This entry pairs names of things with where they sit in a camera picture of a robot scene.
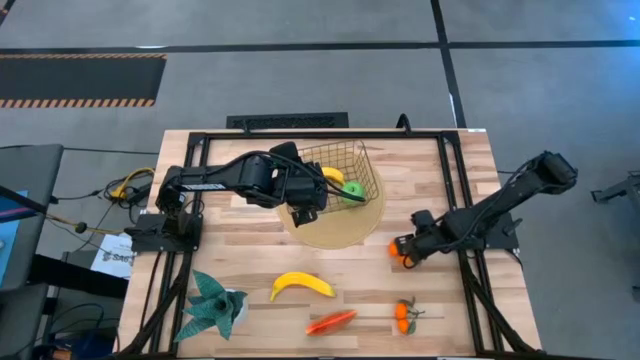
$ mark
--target banana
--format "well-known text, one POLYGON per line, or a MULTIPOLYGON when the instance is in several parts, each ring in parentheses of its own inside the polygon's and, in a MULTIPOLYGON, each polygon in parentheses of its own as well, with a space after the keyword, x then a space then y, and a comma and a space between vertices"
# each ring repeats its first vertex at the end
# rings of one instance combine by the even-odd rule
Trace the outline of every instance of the banana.
POLYGON ((311 288, 322 295, 329 297, 336 297, 336 292, 331 285, 323 280, 318 279, 313 275, 302 272, 289 272, 280 275, 273 282, 273 291, 271 292, 271 302, 276 298, 276 295, 280 293, 284 288, 290 285, 302 285, 311 288))
POLYGON ((342 174, 342 172, 340 170, 338 170, 336 168, 323 166, 322 167, 322 174, 327 179, 337 182, 338 184, 340 184, 340 186, 344 186, 344 184, 345 184, 344 175, 342 174))

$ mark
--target yellow black striped tape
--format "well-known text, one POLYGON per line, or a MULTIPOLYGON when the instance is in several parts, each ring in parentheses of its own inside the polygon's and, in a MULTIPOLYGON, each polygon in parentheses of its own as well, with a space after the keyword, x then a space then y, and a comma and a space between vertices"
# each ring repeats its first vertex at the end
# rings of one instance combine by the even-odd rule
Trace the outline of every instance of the yellow black striped tape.
POLYGON ((0 99, 0 108, 150 107, 153 99, 0 99))
POLYGON ((167 54, 10 54, 1 59, 167 59, 167 54))

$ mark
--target red chili pepper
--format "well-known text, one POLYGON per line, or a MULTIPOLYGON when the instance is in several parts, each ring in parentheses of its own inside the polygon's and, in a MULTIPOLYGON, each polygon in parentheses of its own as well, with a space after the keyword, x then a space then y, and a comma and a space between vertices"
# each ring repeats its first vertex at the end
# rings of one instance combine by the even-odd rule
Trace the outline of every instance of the red chili pepper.
POLYGON ((327 315, 319 320, 314 321, 307 327, 308 336, 321 336, 336 332, 356 317, 356 310, 344 310, 327 315))

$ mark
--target artificial plant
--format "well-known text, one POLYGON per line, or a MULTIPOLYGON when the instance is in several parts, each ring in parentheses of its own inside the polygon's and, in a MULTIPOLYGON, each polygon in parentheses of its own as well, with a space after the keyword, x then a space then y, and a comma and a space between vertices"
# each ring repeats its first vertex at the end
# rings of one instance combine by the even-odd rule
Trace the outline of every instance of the artificial plant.
POLYGON ((220 335, 229 340, 233 322, 242 310, 247 293, 226 291, 214 278, 196 270, 193 270, 193 276, 200 295, 189 297, 192 306, 184 309, 193 319, 180 330, 173 341, 182 341, 213 326, 217 326, 220 335))

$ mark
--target orange fruit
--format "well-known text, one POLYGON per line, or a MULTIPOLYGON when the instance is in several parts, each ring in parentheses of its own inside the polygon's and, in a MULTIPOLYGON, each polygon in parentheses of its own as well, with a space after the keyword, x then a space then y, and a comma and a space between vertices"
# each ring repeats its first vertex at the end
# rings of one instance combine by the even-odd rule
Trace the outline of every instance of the orange fruit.
POLYGON ((392 257, 398 256, 398 247, 396 246, 396 242, 391 240, 389 243, 389 255, 392 257))
POLYGON ((401 333, 407 335, 407 332, 409 332, 409 320, 398 320, 398 330, 400 330, 401 333))
POLYGON ((396 305, 396 319, 402 320, 407 318, 407 313, 409 313, 409 308, 407 304, 398 303, 396 305))

